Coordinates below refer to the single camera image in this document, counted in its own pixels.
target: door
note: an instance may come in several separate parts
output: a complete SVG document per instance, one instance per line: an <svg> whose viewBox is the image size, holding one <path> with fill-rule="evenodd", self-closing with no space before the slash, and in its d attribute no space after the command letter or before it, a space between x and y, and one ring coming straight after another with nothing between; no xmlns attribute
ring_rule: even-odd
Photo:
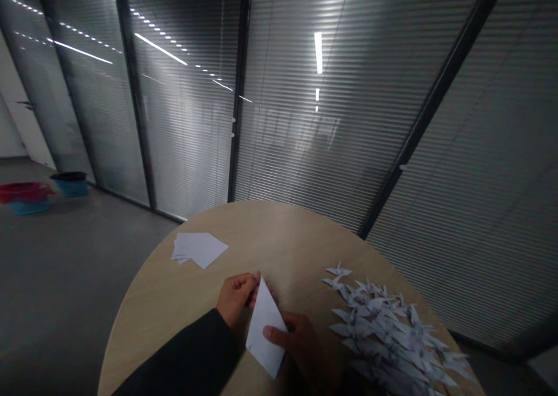
<svg viewBox="0 0 558 396"><path fill-rule="evenodd" d="M3 34L0 34L0 91L31 160L56 170Z"/></svg>

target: stack of paper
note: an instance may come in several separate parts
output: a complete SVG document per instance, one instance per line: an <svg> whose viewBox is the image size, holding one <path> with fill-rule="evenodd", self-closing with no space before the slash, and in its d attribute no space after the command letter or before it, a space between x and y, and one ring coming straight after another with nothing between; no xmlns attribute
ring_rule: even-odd
<svg viewBox="0 0 558 396"><path fill-rule="evenodd" d="M171 259L177 260L179 264L192 259L201 268L206 269L227 248L228 245L207 232L177 233Z"/></svg>
<svg viewBox="0 0 558 396"><path fill-rule="evenodd" d="M285 350L278 345L272 344L263 335L263 328L267 325L274 326L283 332L287 332L287 325L281 317L281 313L275 304L267 288L266 281L260 280L260 288L257 292L256 306L252 313L246 348L265 368L272 378L277 377Z"/></svg>

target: table top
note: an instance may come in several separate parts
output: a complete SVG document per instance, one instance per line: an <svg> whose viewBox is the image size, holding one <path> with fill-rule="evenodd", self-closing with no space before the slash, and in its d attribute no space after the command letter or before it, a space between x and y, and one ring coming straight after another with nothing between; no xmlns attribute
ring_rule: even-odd
<svg viewBox="0 0 558 396"><path fill-rule="evenodd" d="M207 269L193 261L178 265L170 259L176 233L205 231L229 245ZM176 333L215 307L225 278L255 270L260 270L271 284L280 309L308 315L326 353L342 371L352 353L329 326L339 322L331 309L346 306L338 293L321 280L331 277L326 268L336 267L339 261L342 267L353 270L344 279L346 282L368 278L376 285L386 285L391 294L402 292L408 304L417 303L423 322L438 330L434 336L460 351L420 293L358 236L298 206L241 201L215 207L178 226L145 261L116 316L101 370L99 395L114 392ZM246 312L235 331L241 343L248 329L249 311ZM297 386L297 379L293 379L295 369L289 363L285 357L277 380L273 380L244 351L223 394L285 394ZM453 372L449 374L461 389L448 388L448 394L484 396L478 384Z"/></svg>

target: door handle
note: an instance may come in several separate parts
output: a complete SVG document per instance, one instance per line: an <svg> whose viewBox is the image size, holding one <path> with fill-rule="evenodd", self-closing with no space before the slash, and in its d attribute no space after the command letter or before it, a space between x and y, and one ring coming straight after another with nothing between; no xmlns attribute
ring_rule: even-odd
<svg viewBox="0 0 558 396"><path fill-rule="evenodd" d="M34 110L35 109L35 104L33 104L30 101L16 101L16 103L25 105L25 108L27 108L29 110Z"/></svg>

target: hand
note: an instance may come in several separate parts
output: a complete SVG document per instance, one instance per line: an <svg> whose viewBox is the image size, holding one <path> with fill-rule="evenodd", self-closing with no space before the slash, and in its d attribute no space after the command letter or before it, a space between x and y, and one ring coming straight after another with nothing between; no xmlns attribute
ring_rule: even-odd
<svg viewBox="0 0 558 396"><path fill-rule="evenodd" d="M221 288L217 310L230 329L234 327L244 306L254 308L256 305L257 291L260 287L262 275L259 271L254 274L245 273L227 278ZM275 293L266 283L271 295Z"/></svg>
<svg viewBox="0 0 558 396"><path fill-rule="evenodd" d="M327 359L308 316L284 311L281 316L289 332L266 326L263 335L293 357L315 394L335 394L341 378Z"/></svg>

